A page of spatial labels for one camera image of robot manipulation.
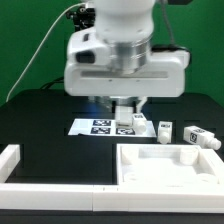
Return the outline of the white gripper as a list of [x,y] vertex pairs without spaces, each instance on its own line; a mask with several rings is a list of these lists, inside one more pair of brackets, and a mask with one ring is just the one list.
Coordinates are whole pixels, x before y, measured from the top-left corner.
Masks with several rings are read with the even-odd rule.
[[137,97],[134,111],[140,113],[146,97],[178,97],[184,92],[189,61],[189,54],[152,54],[148,64],[128,75],[68,62],[64,86],[71,96]]

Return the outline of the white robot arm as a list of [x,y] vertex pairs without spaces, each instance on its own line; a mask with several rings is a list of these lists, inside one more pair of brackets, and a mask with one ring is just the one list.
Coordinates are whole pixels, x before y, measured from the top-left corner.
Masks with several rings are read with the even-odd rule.
[[149,97],[178,97],[190,53],[154,52],[153,6],[158,0],[93,0],[94,26],[69,39],[65,91],[129,106]]

